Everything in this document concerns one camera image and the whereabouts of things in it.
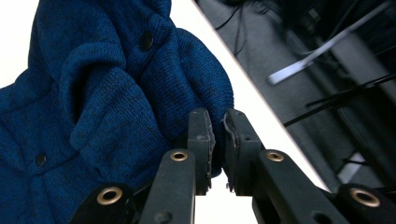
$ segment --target white surface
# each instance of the white surface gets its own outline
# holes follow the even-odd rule
[[[37,0],[0,2],[0,87],[14,82],[27,68],[30,32],[37,3]],[[200,9],[191,0],[174,0],[171,17],[177,27],[198,36],[218,57],[233,83],[235,108],[246,113],[264,145],[288,153],[314,184],[326,189]],[[208,195],[196,197],[195,223],[256,223],[251,199],[235,197],[225,188],[226,182],[225,175],[216,177]]]

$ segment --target floor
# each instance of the floor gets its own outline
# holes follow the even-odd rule
[[[299,60],[287,44],[293,34],[283,32],[280,28],[282,20],[275,7],[268,7],[268,2],[247,1],[236,6],[228,6],[220,0],[199,0],[197,3],[285,123],[307,112],[307,103],[339,90],[317,63],[276,85],[268,83],[269,75]],[[356,155],[356,143],[333,111],[319,112],[288,126],[287,130],[331,191],[346,182],[373,188],[382,185],[369,167],[356,162],[346,164],[357,157],[361,162],[364,159]]]

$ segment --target gray floor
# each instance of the gray floor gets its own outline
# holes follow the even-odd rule
[[[273,11],[262,13],[264,7],[257,2],[244,4],[236,12],[235,7],[217,0],[200,0],[198,3],[215,28],[231,18],[218,29],[219,35],[282,122],[306,112],[306,103],[337,92],[332,85],[326,88],[319,85],[328,78],[320,71],[312,75],[306,70],[275,86],[266,81],[272,73],[298,61],[278,31],[276,25],[280,20]],[[341,184],[337,172],[345,164],[343,159],[348,159],[356,150],[337,118],[330,111],[323,111],[290,125],[287,130],[329,189],[336,191]],[[351,182],[372,187],[380,185],[367,168],[359,169]]]

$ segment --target dark blue garment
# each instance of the dark blue garment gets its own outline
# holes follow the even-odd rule
[[[65,223],[103,183],[141,187],[194,108],[221,143],[230,81],[170,6],[40,1],[28,69],[0,90],[0,223]]]

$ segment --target black button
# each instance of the black button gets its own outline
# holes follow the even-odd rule
[[[40,153],[35,158],[35,163],[37,163],[37,165],[39,166],[43,166],[44,163],[46,163],[46,160],[47,160],[46,154]]]
[[[148,51],[151,49],[154,39],[152,38],[152,33],[150,31],[145,31],[140,37],[139,46],[142,50]]]

